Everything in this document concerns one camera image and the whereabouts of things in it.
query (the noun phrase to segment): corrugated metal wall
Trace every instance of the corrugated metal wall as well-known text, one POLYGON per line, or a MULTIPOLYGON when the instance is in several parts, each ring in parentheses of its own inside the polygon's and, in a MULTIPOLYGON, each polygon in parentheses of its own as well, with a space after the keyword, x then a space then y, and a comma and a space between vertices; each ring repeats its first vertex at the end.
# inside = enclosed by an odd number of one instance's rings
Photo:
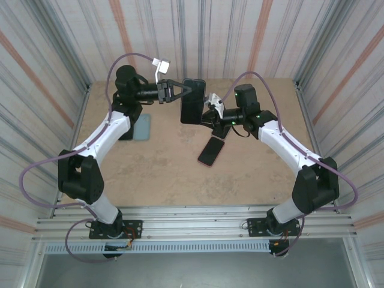
MULTIPOLYGON (((332 0, 44 0, 93 80, 121 54, 171 60, 167 77, 236 78, 245 70, 292 78, 332 0)), ((130 58, 153 77, 147 61, 130 58)))
MULTIPOLYGON (((384 1, 351 1, 310 76, 300 80, 323 156, 358 187, 350 209, 374 283, 384 285, 384 1)), ((352 190, 340 182, 341 203, 352 190)))
MULTIPOLYGON (((25 3, 0 3, 0 287, 16 285, 36 220, 50 213, 23 198, 19 174, 69 148, 85 94, 25 3)), ((53 203, 57 165, 34 169, 25 184, 37 200, 53 203)))

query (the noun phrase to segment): light blue smartphone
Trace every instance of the light blue smartphone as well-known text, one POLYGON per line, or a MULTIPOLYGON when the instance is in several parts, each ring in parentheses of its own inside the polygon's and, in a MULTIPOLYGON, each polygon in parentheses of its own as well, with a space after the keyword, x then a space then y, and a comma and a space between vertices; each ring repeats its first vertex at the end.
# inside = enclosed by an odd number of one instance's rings
POLYGON ((151 115, 141 114, 134 125, 133 140, 148 141, 151 131, 151 115))

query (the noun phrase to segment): floor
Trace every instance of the floor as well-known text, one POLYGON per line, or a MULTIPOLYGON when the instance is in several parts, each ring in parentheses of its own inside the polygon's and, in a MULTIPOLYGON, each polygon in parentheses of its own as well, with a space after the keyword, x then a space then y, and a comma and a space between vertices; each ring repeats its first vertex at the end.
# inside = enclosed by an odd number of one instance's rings
MULTIPOLYGON (((305 146, 311 147, 298 99, 290 79, 267 79, 275 94, 283 125, 305 146)), ((263 110, 275 113, 272 101, 257 79, 242 80, 255 86, 263 110)), ((207 80, 206 93, 223 97, 231 80, 207 80)), ((107 113, 105 82, 96 82, 87 104, 79 141, 84 141, 107 113)), ((110 94, 115 91, 110 84, 110 94)), ((225 102, 236 107, 232 94, 225 102)), ((105 193, 116 206, 241 205, 281 203, 290 197, 295 177, 272 149, 253 137, 232 131, 211 167, 197 158, 211 136, 199 125, 181 124, 178 101, 145 106, 152 116, 146 142, 117 142, 105 157, 101 172, 105 193)), ((64 196, 63 202, 72 201, 64 196)))
POLYGON ((356 287, 343 240, 332 238, 301 239, 276 259, 268 253, 130 254, 95 265, 48 255, 41 271, 41 288, 356 287))

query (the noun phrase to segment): orange stripe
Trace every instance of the orange stripe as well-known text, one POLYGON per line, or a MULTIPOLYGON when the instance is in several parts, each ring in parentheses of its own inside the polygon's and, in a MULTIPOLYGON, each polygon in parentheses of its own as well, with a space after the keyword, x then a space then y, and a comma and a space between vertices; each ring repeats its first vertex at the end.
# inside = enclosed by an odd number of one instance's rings
POLYGON ((359 229, 363 229, 363 228, 377 225, 380 223, 384 223, 384 212, 376 213, 367 218, 363 218, 359 221, 356 221, 354 224, 355 224, 355 229, 359 230, 359 229))
POLYGON ((344 79, 337 85, 335 91, 332 95, 327 99, 324 106, 320 109, 316 117, 313 119, 313 125, 319 121, 320 117, 324 114, 325 110, 331 105, 331 103, 336 99, 337 95, 343 90, 344 86, 348 83, 354 73, 360 68, 360 66, 367 60, 367 58, 371 55, 372 51, 379 45, 380 41, 384 37, 384 25, 381 29, 376 33, 373 39, 369 42, 364 51, 360 54, 359 58, 356 60, 353 67, 349 70, 349 72, 345 75, 344 79))
MULTIPOLYGON (((132 49, 131 41, 128 37, 127 29, 125 28, 125 20, 124 20, 124 15, 122 13, 120 0, 109 0, 109 5, 112 9, 112 13, 113 13, 113 16, 115 17, 115 21, 118 24, 124 50, 126 53, 132 53, 133 49, 132 49)), ((136 66, 133 56, 128 57, 128 60, 131 65, 136 66)))
POLYGON ((248 62, 248 70, 253 71, 259 57, 260 48, 263 43, 266 25, 268 23, 269 12, 271 11, 273 0, 263 0, 262 9, 260 11, 259 19, 257 20, 256 31, 253 36, 252 50, 250 60, 248 62))
POLYGON ((0 215, 0 226, 29 234, 35 233, 35 227, 0 215))
POLYGON ((64 112, 64 110, 60 107, 60 105, 56 102, 54 97, 48 91, 48 89, 44 86, 41 80, 37 77, 37 75, 33 72, 30 66, 24 61, 24 59, 20 56, 20 54, 13 47, 8 38, 0 31, 0 42, 4 46, 4 48, 8 51, 8 53, 12 56, 12 58, 20 65, 20 67, 24 70, 25 74, 32 80, 32 82, 36 85, 36 87, 40 90, 40 92, 48 99, 49 103, 56 109, 56 111, 63 117, 66 123, 73 128, 74 124, 71 118, 64 112))

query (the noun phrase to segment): wooden surface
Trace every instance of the wooden surface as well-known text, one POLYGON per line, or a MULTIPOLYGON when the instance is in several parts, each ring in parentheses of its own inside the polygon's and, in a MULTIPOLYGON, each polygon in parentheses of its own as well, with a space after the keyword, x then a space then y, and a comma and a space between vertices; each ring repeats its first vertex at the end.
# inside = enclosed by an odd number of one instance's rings
MULTIPOLYGON (((300 106, 290 79, 267 79, 277 99, 283 125, 305 146, 311 147, 300 106)), ((275 113, 262 83, 255 86, 263 110, 275 113)), ((224 97, 231 80, 207 80, 206 93, 224 97)), ((96 82, 87 104, 79 141, 84 141, 107 113, 105 82, 96 82)), ((115 91, 110 84, 110 96, 115 91)), ((236 107, 235 96, 225 102, 236 107)), ((180 102, 144 106, 151 114, 151 135, 145 142, 117 142, 105 157, 101 172, 105 193, 116 206, 240 205, 285 201, 295 182, 292 171, 272 149, 252 136, 230 132, 211 168, 197 162, 211 130, 180 123, 180 102)), ((63 202, 72 201, 66 196, 63 202)))

